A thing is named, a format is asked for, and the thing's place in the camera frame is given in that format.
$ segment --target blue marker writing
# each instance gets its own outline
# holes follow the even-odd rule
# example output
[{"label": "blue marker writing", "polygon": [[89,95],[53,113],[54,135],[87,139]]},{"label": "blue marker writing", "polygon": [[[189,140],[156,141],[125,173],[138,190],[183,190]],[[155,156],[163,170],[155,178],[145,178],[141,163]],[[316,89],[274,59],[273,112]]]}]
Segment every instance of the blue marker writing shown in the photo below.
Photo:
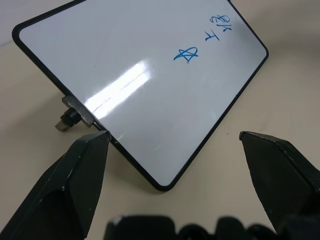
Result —
[{"label": "blue marker writing", "polygon": [[186,63],[188,64],[193,57],[198,57],[197,52],[198,49],[196,47],[190,47],[187,50],[179,49],[180,54],[175,56],[173,60],[183,57],[186,60]]},{"label": "blue marker writing", "polygon": [[214,37],[216,37],[216,39],[218,39],[218,40],[220,41],[220,39],[219,39],[218,36],[214,33],[214,31],[212,31],[212,29],[211,29],[211,32],[213,33],[212,36],[211,36],[209,33],[207,33],[206,31],[204,31],[204,32],[208,35],[208,37],[205,39],[205,41],[207,41],[208,39],[214,38]]},{"label": "blue marker writing", "polygon": [[220,24],[217,24],[218,27],[224,27],[223,31],[225,32],[226,30],[232,30],[230,27],[232,26],[231,24],[230,25],[220,25]]},{"label": "blue marker writing", "polygon": [[210,22],[212,22],[212,23],[214,23],[214,22],[218,23],[218,20],[219,20],[220,22],[222,22],[222,23],[225,24],[225,23],[230,22],[230,17],[228,17],[227,15],[223,15],[223,16],[217,15],[217,16],[211,17]]}]

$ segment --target table surface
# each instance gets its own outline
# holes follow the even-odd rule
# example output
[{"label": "table surface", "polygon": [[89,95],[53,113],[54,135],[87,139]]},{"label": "table surface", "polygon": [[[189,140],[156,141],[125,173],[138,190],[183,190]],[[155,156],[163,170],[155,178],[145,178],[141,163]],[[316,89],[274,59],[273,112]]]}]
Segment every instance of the table surface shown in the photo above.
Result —
[{"label": "table surface", "polygon": [[[269,59],[231,108],[176,186],[156,191],[112,146],[88,240],[103,239],[118,215],[170,216],[180,229],[212,232],[220,216],[271,226],[255,193],[239,133],[290,141],[320,169],[320,3],[234,0],[269,49]],[[55,124],[63,95],[14,43],[0,47],[0,229],[42,173],[79,137],[97,131]]]}]

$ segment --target rounded corner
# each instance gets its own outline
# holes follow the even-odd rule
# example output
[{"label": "rounded corner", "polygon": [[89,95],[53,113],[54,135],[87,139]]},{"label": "rounded corner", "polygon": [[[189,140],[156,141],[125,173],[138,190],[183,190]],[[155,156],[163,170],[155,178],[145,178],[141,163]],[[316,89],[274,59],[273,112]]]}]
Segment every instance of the rounded corner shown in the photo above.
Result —
[{"label": "rounded corner", "polygon": [[240,134],[239,134],[239,140],[242,141],[242,137],[243,135],[245,134],[246,132],[245,131],[241,131]]},{"label": "rounded corner", "polygon": [[168,192],[168,191],[170,191],[171,189],[173,189],[174,188],[174,186],[176,185],[176,183],[177,183],[177,180],[175,180],[175,179],[173,179],[172,180],[172,182],[170,182],[168,185],[166,185],[166,186],[163,186],[163,185],[160,185],[158,182],[151,182],[151,181],[149,181],[152,185],[153,185],[153,187],[156,189],[156,190],[158,190],[158,191],[160,191],[160,192]]},{"label": "rounded corner", "polygon": [[23,23],[20,23],[17,26],[15,26],[12,30],[11,36],[12,36],[14,43],[17,45],[21,42],[20,32],[24,28],[25,28],[25,26],[23,26]]},{"label": "rounded corner", "polygon": [[264,50],[265,50],[264,60],[267,60],[267,59],[269,58],[269,50],[268,50],[268,48],[267,48],[264,44],[262,44],[262,46],[263,46],[263,48],[264,48]]}]

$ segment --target black plastic part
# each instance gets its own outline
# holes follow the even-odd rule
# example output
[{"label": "black plastic part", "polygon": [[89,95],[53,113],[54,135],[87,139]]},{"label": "black plastic part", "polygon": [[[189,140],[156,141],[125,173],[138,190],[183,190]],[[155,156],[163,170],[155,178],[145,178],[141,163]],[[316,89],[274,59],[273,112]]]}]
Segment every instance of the black plastic part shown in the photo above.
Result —
[{"label": "black plastic part", "polygon": [[61,122],[68,126],[69,128],[76,125],[81,120],[81,115],[73,108],[69,108],[64,114],[60,117]]},{"label": "black plastic part", "polygon": [[75,109],[80,115],[80,120],[82,119],[83,123],[90,128],[94,123],[94,116],[85,108],[84,105],[79,102],[74,96],[68,95],[62,98],[62,102],[68,107]]},{"label": "black plastic part", "polygon": [[110,221],[105,240],[175,240],[175,223],[166,216],[126,216]]},{"label": "black plastic part", "polygon": [[83,136],[34,185],[0,240],[83,240],[95,214],[110,134]]},{"label": "black plastic part", "polygon": [[222,217],[215,229],[216,240],[251,240],[242,223],[234,217]]},{"label": "black plastic part", "polygon": [[210,236],[203,227],[196,224],[184,226],[178,234],[178,240],[209,240],[212,238],[213,236]]},{"label": "black plastic part", "polygon": [[277,240],[277,235],[266,226],[255,224],[246,230],[251,239],[256,240]]},{"label": "black plastic part", "polygon": [[[80,4],[84,2],[85,0],[74,0],[71,1],[65,5],[62,5],[56,9],[53,9],[51,11],[48,11],[44,14],[41,14],[39,16],[36,16],[30,20],[27,20],[23,23],[18,24],[12,31],[12,38],[15,44],[39,67],[39,69],[55,84],[55,86],[60,89],[62,93],[64,93],[66,96],[74,96],[72,92],[70,92],[69,89],[64,86],[60,80],[40,61],[40,59],[21,41],[19,34],[20,31],[34,23],[37,23],[41,20],[44,20],[46,18],[49,18],[52,15],[55,15],[59,12],[62,12],[68,8],[71,8],[77,4]],[[260,40],[260,38],[256,35],[256,33],[253,31],[253,29],[249,26],[249,24],[246,22],[246,20],[242,17],[242,15],[239,13],[239,11],[236,9],[236,7],[228,1],[228,3],[233,7],[235,12],[239,15],[239,17],[243,20],[243,22],[247,25],[247,27],[251,30],[253,35],[257,38],[257,40],[260,42],[260,44],[265,49],[265,58],[263,61],[259,64],[257,69],[252,73],[248,81],[245,83],[245,85],[242,87],[242,89],[239,91],[239,93],[235,96],[235,98],[232,100],[232,102],[229,104],[229,106],[226,108],[224,113],[221,115],[221,117],[218,119],[218,121],[214,124],[212,129],[208,132],[208,134],[205,136],[205,138],[202,140],[202,142],[199,144],[199,146],[196,148],[194,153],[190,156],[190,158],[187,160],[183,168],[180,170],[180,172],[176,175],[176,177],[173,179],[173,181],[166,186],[160,185],[138,162],[137,160],[114,138],[111,136],[111,143],[115,146],[115,148],[118,149],[120,153],[122,153],[126,159],[159,191],[169,191],[172,189],[178,180],[181,178],[183,173],[186,171],[188,166],[191,164],[191,162],[195,159],[196,155],[200,152],[202,147],[205,145],[205,143],[208,141],[212,133],[215,131],[215,129],[218,127],[220,122],[223,120],[223,118],[227,115],[228,111],[231,109],[231,107],[235,104],[236,100],[239,98],[241,93],[245,90],[249,82],[252,80],[252,78],[256,75],[258,70],[261,68],[261,66],[265,63],[265,61],[269,57],[269,51],[266,48],[266,46],[263,44],[263,42]],[[98,130],[107,130],[105,126],[103,126],[97,119],[95,119],[93,123]]]},{"label": "black plastic part", "polygon": [[288,141],[240,134],[255,191],[274,229],[289,216],[320,214],[320,172]]},{"label": "black plastic part", "polygon": [[320,216],[289,217],[279,235],[281,240],[319,240]]}]

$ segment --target white board surface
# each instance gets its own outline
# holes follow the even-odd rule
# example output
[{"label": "white board surface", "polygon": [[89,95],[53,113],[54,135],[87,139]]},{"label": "white board surface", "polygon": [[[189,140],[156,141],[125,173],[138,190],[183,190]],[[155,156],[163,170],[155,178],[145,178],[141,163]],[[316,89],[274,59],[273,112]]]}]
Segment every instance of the white board surface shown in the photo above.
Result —
[{"label": "white board surface", "polygon": [[267,55],[227,0],[87,0],[19,37],[160,186]]}]

